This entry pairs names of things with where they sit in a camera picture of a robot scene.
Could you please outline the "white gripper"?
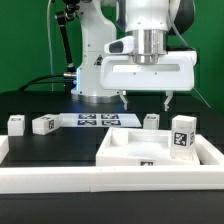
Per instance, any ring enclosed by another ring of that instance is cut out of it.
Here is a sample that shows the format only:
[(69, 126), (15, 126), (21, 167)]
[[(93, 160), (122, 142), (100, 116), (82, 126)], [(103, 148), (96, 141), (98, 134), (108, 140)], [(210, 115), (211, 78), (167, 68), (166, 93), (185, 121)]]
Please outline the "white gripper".
[[(136, 64), (131, 56), (106, 57), (101, 65), (100, 83), (104, 89), (134, 91), (166, 91), (164, 110), (169, 110), (173, 91), (189, 91), (194, 87), (195, 51), (170, 51), (155, 64)], [(119, 96), (128, 109), (125, 91)]]

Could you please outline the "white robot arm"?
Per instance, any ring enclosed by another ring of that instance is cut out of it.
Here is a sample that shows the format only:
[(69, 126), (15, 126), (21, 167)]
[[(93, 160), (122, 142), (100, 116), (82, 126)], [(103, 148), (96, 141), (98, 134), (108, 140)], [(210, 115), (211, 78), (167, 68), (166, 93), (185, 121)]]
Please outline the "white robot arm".
[(194, 88), (197, 52), (169, 47), (195, 16), (194, 0), (75, 0), (82, 31), (82, 63), (76, 70), (74, 99), (111, 103), (128, 91)]

